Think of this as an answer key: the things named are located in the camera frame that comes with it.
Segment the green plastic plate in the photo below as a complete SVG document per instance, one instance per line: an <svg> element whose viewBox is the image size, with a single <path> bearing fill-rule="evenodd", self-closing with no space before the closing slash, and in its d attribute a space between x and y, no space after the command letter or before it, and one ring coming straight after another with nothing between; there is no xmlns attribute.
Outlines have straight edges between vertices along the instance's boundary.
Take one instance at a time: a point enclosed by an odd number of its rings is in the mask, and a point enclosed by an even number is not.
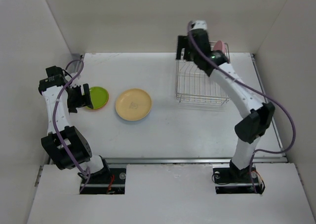
<svg viewBox="0 0 316 224"><path fill-rule="evenodd" d="M98 110L98 109L103 108L107 104L109 100L109 93L105 88L91 87L89 89L89 92L90 92L91 103L92 103L93 108L87 107L88 109Z"/></svg>

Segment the orange plastic plate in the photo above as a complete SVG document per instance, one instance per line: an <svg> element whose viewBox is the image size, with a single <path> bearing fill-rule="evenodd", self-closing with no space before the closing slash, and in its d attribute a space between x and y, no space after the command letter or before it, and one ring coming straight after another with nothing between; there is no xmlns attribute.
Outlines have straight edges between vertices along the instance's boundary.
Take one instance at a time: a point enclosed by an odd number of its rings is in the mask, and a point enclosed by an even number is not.
<svg viewBox="0 0 316 224"><path fill-rule="evenodd" d="M102 109L109 101L109 93L105 91L91 92L91 102L93 104L93 110Z"/></svg>

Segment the pink plastic plate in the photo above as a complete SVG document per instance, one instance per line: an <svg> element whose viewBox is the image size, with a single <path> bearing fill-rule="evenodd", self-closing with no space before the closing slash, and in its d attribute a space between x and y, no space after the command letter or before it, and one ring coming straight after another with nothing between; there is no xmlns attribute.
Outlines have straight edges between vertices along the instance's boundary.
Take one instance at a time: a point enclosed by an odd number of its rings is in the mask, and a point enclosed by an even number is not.
<svg viewBox="0 0 316 224"><path fill-rule="evenodd" d="M214 51L220 50L225 54L226 53L226 46L225 46L223 41L217 41L213 47L213 50Z"/></svg>

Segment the yellow plastic plate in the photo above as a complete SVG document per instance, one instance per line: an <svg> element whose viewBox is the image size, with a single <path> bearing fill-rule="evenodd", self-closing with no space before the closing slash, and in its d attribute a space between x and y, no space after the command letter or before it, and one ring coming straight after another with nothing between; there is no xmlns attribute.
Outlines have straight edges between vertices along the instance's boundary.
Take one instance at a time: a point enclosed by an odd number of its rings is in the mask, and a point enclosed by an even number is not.
<svg viewBox="0 0 316 224"><path fill-rule="evenodd" d="M122 92L115 102L116 113L126 121L139 121L151 111L153 102L142 89L128 89Z"/></svg>

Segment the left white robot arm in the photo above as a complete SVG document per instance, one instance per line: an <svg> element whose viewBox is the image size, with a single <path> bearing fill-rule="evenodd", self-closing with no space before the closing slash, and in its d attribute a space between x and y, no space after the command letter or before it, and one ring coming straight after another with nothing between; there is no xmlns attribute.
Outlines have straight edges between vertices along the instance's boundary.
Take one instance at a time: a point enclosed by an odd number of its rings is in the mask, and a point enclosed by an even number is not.
<svg viewBox="0 0 316 224"><path fill-rule="evenodd" d="M47 78L39 82L48 115L42 147L58 169L78 168L83 179L90 175L98 182L107 182L113 174L106 160L92 155L88 141L70 121L70 114L79 108L93 108L89 85L79 85L76 75L57 66L48 67L46 73Z"/></svg>

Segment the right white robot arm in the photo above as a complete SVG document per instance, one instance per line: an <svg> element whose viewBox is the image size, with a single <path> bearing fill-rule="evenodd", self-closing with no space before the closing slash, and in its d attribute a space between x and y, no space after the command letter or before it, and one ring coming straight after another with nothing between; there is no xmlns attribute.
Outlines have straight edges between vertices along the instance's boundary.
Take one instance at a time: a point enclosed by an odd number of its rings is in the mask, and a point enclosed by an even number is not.
<svg viewBox="0 0 316 224"><path fill-rule="evenodd" d="M242 117L234 127L238 141L229 168L230 178L241 181L249 171L260 138L271 124L275 106L271 102L264 103L237 82L235 70L226 55L221 50L211 49L206 30L196 29L190 35L178 36L176 59L180 58L193 62L217 83Z"/></svg>

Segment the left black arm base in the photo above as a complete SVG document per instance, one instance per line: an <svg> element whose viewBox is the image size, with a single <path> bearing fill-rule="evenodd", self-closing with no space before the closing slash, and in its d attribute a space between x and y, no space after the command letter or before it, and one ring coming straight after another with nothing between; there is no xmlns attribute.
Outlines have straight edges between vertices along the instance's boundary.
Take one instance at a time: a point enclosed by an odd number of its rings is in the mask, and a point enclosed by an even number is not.
<svg viewBox="0 0 316 224"><path fill-rule="evenodd" d="M81 177L79 194L121 195L125 194L126 167L116 167L91 174L89 181Z"/></svg>

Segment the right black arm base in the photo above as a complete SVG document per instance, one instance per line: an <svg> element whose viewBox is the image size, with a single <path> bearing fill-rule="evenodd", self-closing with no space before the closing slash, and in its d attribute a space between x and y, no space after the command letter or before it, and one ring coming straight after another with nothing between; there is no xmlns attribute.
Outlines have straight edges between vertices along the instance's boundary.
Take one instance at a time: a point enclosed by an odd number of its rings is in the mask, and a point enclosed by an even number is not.
<svg viewBox="0 0 316 224"><path fill-rule="evenodd" d="M265 183L253 165L242 171L232 165L214 165L212 167L212 181L215 184L216 194L263 194Z"/></svg>

